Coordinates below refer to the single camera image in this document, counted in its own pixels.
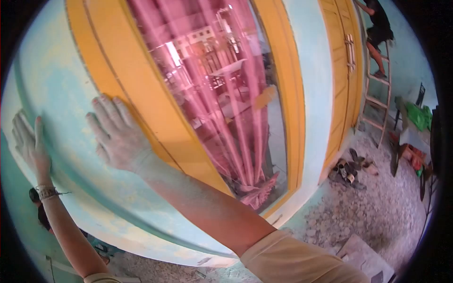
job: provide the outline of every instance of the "turquoise wall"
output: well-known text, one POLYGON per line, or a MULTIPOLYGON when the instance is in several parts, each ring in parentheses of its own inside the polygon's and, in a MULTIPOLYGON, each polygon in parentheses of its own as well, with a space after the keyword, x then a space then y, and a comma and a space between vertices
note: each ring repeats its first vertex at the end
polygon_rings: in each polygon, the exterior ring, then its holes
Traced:
MULTIPOLYGON (((408 101, 414 102, 419 95, 420 83, 426 89, 423 105, 430 109, 436 108, 437 94, 434 86, 434 77, 431 72, 428 60, 420 45, 417 36, 404 16, 391 0, 379 0, 390 21, 390 26, 395 36, 396 45, 390 48, 390 66, 392 71, 392 91, 390 108, 395 110, 395 96, 402 96, 408 101)), ((361 11, 365 19, 365 26, 373 24, 370 16, 361 11)), ((382 43, 379 48, 385 54, 385 45, 382 43)), ((371 59, 371 73, 377 71, 376 62, 371 59)), ((387 97, 387 86, 374 80, 370 81, 370 93, 385 100, 387 97)))
POLYGON ((305 99, 305 151, 299 190, 268 221, 284 224, 318 188, 330 134, 333 105, 332 59, 318 1, 283 0, 297 44, 305 99))
MULTIPOLYGON (((50 0, 44 6, 9 70, 1 102, 6 140, 1 150, 9 151, 12 159, 2 159, 2 176, 36 185, 14 149, 10 121, 20 109, 31 125, 41 115, 54 183, 60 192, 71 192, 61 199, 81 229, 120 249, 162 261, 197 265, 211 258, 206 264, 216 265, 218 258, 235 260, 231 250, 190 223, 136 175, 108 168, 97 157, 85 114, 99 93, 77 51, 64 4, 50 0), (23 175, 13 171, 16 165, 23 175)), ((21 189, 28 194, 30 187, 21 189)), ((5 183, 3 189, 8 194, 17 187, 5 183)), ((8 207, 29 201, 9 200, 8 207)))
POLYGON ((6 146, 7 140, 3 131, 1 132, 0 144, 2 145, 0 153, 2 198, 7 204, 17 235, 29 257, 48 282, 53 282, 53 277, 55 282, 83 282, 82 278, 77 275, 67 273, 56 267, 51 268, 51 262, 46 260, 47 255, 51 261, 71 266, 55 236, 39 223, 38 209, 29 198, 29 189, 32 185, 17 167, 6 146))

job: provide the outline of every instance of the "person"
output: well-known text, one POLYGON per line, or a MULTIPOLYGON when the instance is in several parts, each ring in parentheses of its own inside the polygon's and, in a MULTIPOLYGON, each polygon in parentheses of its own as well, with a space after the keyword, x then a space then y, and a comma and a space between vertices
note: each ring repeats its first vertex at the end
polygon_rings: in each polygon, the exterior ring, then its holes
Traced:
MULTIPOLYGON (((40 224, 49 231, 50 234, 55 235, 53 233, 52 227, 50 226, 49 220, 47 219, 46 211, 44 210, 44 206, 39 199, 39 194, 35 188, 31 188, 29 190, 29 197, 31 202, 38 208, 38 220, 40 224)), ((115 253, 124 253, 124 251, 109 245, 107 243, 102 242, 101 240, 96 239, 95 237, 91 236, 84 230, 80 229, 83 236, 88 239, 91 246, 96 250, 97 254, 101 257, 102 261, 105 264, 110 263, 110 257, 113 257, 115 253)))
MULTIPOLYGON (((86 120, 98 141, 96 153, 108 166, 133 172, 184 217, 230 248, 263 282, 368 282, 366 275, 324 249, 275 229, 237 199, 173 169, 153 153, 148 139, 117 97, 92 101, 86 120)), ((16 149, 36 175, 39 198, 67 259, 85 283, 119 283, 82 235, 50 177, 41 117, 34 133, 21 115, 13 119, 16 149)))
POLYGON ((380 79, 387 78, 382 64, 381 50, 378 45, 386 40, 394 40, 393 31, 390 29, 390 22, 387 14, 382 8, 378 0, 363 0, 366 6, 355 0, 357 5, 370 15, 373 26, 366 30, 368 38, 366 39, 366 47, 370 51, 371 57, 376 61, 379 70, 373 75, 380 79))

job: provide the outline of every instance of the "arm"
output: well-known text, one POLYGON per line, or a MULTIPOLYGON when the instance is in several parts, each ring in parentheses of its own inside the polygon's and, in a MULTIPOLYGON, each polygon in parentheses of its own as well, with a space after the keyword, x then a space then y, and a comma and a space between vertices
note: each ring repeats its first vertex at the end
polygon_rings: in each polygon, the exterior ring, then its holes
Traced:
POLYGON ((120 99, 93 100, 100 125, 87 115, 99 142, 97 154, 109 166, 138 174, 184 217, 238 256, 276 229, 233 197, 160 160, 120 99))
POLYGON ((368 8, 366 5, 362 4, 359 2, 359 0, 355 0, 355 2, 357 3, 357 5, 359 5, 359 7, 365 11, 365 13, 369 14, 370 16, 374 15, 375 11, 371 8, 368 8))
MULTIPOLYGON (((38 187, 41 186, 41 190, 51 189, 54 186, 49 174, 50 158, 42 142, 41 117, 35 121, 36 133, 26 127, 19 114, 16 114, 13 123, 16 149, 35 173, 38 187)), ((43 198, 41 202, 58 243, 77 273, 83 278, 96 273, 107 273, 107 266, 74 223, 58 195, 43 198)))

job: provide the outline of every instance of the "chair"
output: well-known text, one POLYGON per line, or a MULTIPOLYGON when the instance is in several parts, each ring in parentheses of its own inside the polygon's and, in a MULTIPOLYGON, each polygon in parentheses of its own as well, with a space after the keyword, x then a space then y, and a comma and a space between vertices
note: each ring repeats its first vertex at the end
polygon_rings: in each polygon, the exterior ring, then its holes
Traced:
MULTIPOLYGON (((423 83, 420 83, 419 97, 417 98, 417 101, 415 102, 415 105, 417 105, 418 107, 422 106, 424 93, 425 93, 425 88, 423 86, 423 83)), ((395 127, 393 128, 393 130, 396 130, 396 125, 398 124, 398 120, 401 120, 401 119, 400 119, 400 110, 398 109, 398 103, 397 103, 396 104, 395 127)))

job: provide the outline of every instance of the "sleeve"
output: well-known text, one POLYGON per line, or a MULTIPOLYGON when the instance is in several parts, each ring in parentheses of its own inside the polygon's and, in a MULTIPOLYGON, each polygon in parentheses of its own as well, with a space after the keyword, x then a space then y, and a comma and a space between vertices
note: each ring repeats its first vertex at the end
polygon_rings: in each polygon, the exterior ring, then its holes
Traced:
POLYGON ((241 257, 241 262, 264 283, 365 283, 370 280, 360 270, 344 263, 324 249, 275 231, 241 257))
POLYGON ((378 10, 378 5, 377 5, 376 1, 374 1, 374 0, 368 1, 366 6, 370 9, 373 9, 375 12, 378 10))
POLYGON ((122 283, 118 281, 114 276, 108 273, 97 273, 86 276, 83 279, 84 283, 122 283))

